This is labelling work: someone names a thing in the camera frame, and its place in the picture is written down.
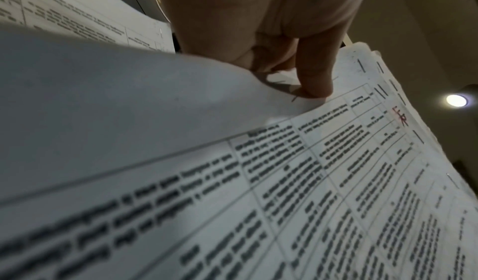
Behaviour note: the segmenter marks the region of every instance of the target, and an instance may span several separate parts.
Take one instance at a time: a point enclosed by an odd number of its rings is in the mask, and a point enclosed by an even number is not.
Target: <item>sheet of paper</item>
[[[0,22],[174,52],[169,24],[149,18],[121,0],[0,0]]]
[[[0,46],[1,280],[478,276],[478,204],[364,44],[326,102],[202,58]]]

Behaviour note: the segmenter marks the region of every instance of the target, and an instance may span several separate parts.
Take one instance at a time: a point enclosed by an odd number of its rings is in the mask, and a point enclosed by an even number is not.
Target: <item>white paper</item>
[[[364,44],[325,103],[197,57],[0,45],[2,280],[477,276],[477,201]]]
[[[139,13],[121,0],[0,0],[0,22],[174,52],[168,24]]]

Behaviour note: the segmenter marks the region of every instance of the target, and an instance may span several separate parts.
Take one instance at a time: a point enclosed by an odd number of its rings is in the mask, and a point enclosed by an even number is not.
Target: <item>light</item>
[[[452,94],[447,96],[447,103],[450,106],[461,108],[467,105],[468,101],[465,97],[458,95],[458,94]]]

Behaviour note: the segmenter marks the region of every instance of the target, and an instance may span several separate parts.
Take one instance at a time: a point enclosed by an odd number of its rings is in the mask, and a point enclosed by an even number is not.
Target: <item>glowing white light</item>
[[[461,108],[467,105],[468,101],[466,98],[464,98],[461,95],[458,94],[452,94],[447,96],[447,103],[450,106]]]

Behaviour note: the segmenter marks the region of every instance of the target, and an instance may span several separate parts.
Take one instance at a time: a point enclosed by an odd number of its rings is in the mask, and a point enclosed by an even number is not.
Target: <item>recessed light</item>
[[[468,101],[465,97],[458,95],[458,94],[452,94],[447,96],[447,103],[450,106],[461,108],[467,105]]]

